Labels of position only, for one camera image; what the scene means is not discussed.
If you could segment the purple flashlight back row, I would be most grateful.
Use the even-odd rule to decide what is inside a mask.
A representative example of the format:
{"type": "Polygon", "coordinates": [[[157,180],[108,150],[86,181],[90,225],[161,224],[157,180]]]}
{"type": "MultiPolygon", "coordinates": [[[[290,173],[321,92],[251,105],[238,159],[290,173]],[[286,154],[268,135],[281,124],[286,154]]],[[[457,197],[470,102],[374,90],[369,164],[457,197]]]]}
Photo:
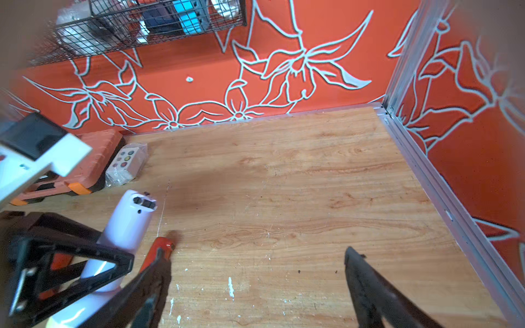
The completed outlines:
{"type": "MultiPolygon", "coordinates": [[[[126,191],[97,243],[136,254],[156,209],[157,201],[150,195],[126,191]]],[[[120,277],[57,312],[49,318],[46,326],[80,326],[120,292],[122,281],[120,277]]]]}

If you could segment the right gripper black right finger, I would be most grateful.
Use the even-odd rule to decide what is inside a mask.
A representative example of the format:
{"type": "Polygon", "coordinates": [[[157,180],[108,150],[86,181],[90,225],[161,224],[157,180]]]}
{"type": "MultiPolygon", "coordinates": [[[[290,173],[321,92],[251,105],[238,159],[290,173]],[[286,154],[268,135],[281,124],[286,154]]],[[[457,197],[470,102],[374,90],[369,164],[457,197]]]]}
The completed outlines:
{"type": "Polygon", "coordinates": [[[345,276],[360,327],[440,327],[379,274],[352,247],[345,252],[345,276]]]}

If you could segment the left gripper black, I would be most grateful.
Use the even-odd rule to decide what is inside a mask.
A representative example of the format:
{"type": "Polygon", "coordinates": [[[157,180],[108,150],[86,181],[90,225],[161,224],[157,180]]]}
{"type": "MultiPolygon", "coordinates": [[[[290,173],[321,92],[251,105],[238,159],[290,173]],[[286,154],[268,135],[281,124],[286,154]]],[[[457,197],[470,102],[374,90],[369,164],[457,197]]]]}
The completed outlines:
{"type": "Polygon", "coordinates": [[[4,211],[1,213],[1,326],[33,327],[90,293],[124,277],[134,255],[95,243],[102,232],[57,213],[4,211]],[[79,255],[112,264],[111,269],[46,299],[40,295],[80,277],[87,262],[51,269],[54,253],[79,255]]]}

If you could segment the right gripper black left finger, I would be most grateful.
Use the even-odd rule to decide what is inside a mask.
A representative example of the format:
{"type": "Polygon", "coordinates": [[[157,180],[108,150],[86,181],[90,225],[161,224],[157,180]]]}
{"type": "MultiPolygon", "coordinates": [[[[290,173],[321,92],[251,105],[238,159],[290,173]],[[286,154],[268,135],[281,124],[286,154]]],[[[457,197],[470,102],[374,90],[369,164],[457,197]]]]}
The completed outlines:
{"type": "Polygon", "coordinates": [[[171,273],[171,261],[161,258],[159,253],[153,264],[81,326],[158,327],[172,281],[171,273]]]}

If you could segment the red flashlight back row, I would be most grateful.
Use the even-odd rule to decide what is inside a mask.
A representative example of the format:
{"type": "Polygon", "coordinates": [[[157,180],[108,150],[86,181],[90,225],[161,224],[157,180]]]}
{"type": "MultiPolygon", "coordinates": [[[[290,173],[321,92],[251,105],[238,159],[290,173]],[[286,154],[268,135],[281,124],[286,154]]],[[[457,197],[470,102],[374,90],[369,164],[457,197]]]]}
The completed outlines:
{"type": "MultiPolygon", "coordinates": [[[[58,269],[63,269],[71,264],[73,260],[73,256],[69,254],[55,254],[53,257],[53,262],[51,264],[51,269],[53,271],[58,269]]],[[[56,293],[60,292],[61,286],[56,286],[54,288],[50,288],[49,290],[42,292],[39,294],[39,299],[47,299],[49,297],[52,297],[56,293]]]]}
{"type": "Polygon", "coordinates": [[[157,237],[151,245],[139,272],[142,273],[151,264],[153,264],[153,262],[156,261],[159,253],[161,254],[161,258],[170,261],[172,252],[175,250],[175,248],[176,241],[173,239],[162,236],[157,237]]]}

